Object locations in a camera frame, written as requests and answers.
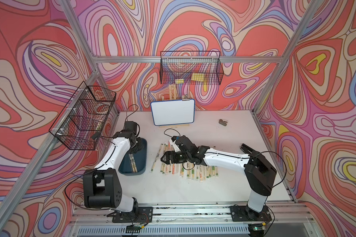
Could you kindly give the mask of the teal plastic storage box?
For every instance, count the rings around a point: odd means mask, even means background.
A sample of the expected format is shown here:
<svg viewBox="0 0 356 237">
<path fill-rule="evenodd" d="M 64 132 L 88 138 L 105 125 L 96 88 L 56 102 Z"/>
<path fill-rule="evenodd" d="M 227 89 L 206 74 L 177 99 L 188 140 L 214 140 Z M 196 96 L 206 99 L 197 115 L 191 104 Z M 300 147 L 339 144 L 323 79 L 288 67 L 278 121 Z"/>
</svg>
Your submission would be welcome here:
<svg viewBox="0 0 356 237">
<path fill-rule="evenodd" d="M 141 175 L 145 172 L 147 160 L 147 141 L 144 138 L 140 138 L 140 143 L 143 145 L 142 149 L 137 151 L 135 154 L 132 154 L 136 172 L 133 170 L 130 154 L 127 152 L 118 168 L 118 172 L 120 174 L 125 176 L 135 176 Z"/>
</svg>

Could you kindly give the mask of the wooden whiteboard easel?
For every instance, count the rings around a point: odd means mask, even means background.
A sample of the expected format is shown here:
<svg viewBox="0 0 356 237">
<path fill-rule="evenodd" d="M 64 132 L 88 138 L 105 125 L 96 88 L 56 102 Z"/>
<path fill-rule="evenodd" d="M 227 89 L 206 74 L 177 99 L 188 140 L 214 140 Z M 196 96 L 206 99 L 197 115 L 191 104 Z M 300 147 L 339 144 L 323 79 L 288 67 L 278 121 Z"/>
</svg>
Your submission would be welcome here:
<svg viewBox="0 0 356 237">
<path fill-rule="evenodd" d="M 160 101 L 182 100 L 182 98 L 179 97 L 178 95 L 178 91 L 175 85 L 169 85 L 168 89 L 169 89 L 169 98 L 167 98 L 166 95 L 162 95 Z M 167 126 L 174 126 L 174 127 L 188 126 L 188 123 L 175 123 L 175 124 L 162 125 L 162 127 L 167 127 Z"/>
</svg>

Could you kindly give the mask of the leaf top chopsticks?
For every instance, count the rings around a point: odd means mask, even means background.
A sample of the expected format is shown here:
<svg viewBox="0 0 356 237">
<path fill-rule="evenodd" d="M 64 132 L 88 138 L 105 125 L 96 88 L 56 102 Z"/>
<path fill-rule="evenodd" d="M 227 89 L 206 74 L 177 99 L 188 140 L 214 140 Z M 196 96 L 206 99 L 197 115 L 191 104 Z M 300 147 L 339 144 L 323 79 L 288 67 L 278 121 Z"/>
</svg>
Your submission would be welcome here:
<svg viewBox="0 0 356 237">
<path fill-rule="evenodd" d="M 165 152 L 169 151 L 169 144 L 166 143 L 165 144 Z M 169 165 L 165 165 L 165 174 L 169 174 L 169 169 L 170 169 L 170 166 Z"/>
<path fill-rule="evenodd" d="M 167 148 L 168 148 L 168 145 L 167 145 L 167 143 L 165 143 L 165 144 L 164 144 L 164 149 L 163 149 L 162 155 L 165 154 Z M 161 162 L 161 169 L 160 169 L 160 171 L 161 171 L 162 174 L 165 174 L 166 168 L 165 168 L 165 163 L 163 163 L 163 162 Z"/>
</svg>

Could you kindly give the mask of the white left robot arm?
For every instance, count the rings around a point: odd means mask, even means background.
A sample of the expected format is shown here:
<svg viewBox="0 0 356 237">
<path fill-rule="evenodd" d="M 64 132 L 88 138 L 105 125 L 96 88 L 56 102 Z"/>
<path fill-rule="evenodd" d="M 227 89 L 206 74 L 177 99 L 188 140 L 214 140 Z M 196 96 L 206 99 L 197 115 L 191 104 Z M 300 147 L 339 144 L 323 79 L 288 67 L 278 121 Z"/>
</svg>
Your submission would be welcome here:
<svg viewBox="0 0 356 237">
<path fill-rule="evenodd" d="M 83 175 L 84 205 L 90 209 L 111 208 L 123 213 L 137 213 L 136 198 L 123 194 L 117 170 L 126 154 L 142 150 L 139 125 L 126 121 L 121 131 L 109 138 L 110 146 L 94 169 Z"/>
</svg>

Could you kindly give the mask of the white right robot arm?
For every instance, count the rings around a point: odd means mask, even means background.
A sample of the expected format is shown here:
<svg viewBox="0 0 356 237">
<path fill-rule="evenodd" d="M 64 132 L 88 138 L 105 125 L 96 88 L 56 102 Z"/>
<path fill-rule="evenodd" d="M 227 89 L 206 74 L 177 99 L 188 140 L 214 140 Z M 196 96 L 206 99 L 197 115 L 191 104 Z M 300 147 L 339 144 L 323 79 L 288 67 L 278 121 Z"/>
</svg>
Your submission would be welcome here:
<svg viewBox="0 0 356 237">
<path fill-rule="evenodd" d="M 276 179 L 276 168 L 258 152 L 246 144 L 241 145 L 242 154 L 219 151 L 209 146 L 196 146 L 186 136 L 173 136 L 169 144 L 172 151 L 167 151 L 160 161 L 167 165 L 186 162 L 196 166 L 218 166 L 243 173 L 251 193 L 247 202 L 247 210 L 261 213 L 271 195 Z"/>
</svg>

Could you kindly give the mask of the blue framed whiteboard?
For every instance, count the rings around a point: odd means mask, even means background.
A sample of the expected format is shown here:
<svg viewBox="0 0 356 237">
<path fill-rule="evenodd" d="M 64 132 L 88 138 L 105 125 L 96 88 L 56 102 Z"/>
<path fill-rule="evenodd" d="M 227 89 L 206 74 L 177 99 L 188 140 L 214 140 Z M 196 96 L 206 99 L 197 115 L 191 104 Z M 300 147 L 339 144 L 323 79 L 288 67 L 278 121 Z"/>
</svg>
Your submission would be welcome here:
<svg viewBox="0 0 356 237">
<path fill-rule="evenodd" d="M 150 105 L 155 126 L 188 124 L 194 122 L 194 99 L 156 101 L 152 102 Z"/>
</svg>

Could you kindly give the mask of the yellow sticky note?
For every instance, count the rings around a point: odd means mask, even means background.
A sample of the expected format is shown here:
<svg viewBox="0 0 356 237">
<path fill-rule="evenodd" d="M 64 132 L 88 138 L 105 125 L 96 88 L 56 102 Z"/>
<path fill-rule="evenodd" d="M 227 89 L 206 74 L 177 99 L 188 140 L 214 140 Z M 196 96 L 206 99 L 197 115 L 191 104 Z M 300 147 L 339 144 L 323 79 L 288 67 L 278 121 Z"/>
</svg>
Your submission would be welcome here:
<svg viewBox="0 0 356 237">
<path fill-rule="evenodd" d="M 205 74 L 204 73 L 192 73 L 191 80 L 195 82 L 204 82 Z"/>
</svg>

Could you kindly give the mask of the olive and white stapler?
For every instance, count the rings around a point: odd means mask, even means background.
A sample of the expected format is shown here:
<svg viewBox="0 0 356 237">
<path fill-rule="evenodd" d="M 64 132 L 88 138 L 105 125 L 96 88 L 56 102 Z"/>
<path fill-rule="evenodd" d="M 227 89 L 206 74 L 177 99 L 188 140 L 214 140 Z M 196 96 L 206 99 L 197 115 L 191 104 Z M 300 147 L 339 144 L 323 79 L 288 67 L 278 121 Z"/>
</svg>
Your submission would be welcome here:
<svg viewBox="0 0 356 237">
<path fill-rule="evenodd" d="M 222 126 L 227 126 L 227 120 L 219 119 L 219 124 Z"/>
</svg>

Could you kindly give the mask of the green circuit board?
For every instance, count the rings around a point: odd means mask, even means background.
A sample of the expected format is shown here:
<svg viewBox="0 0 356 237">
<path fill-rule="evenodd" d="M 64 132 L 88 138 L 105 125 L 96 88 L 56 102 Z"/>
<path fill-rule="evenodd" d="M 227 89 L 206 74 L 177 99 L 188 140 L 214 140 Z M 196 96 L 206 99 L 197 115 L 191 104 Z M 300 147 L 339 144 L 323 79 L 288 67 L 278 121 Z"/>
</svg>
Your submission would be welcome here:
<svg viewBox="0 0 356 237">
<path fill-rule="evenodd" d="M 136 234 L 144 228 L 144 225 L 129 225 L 126 227 L 126 234 Z"/>
</svg>

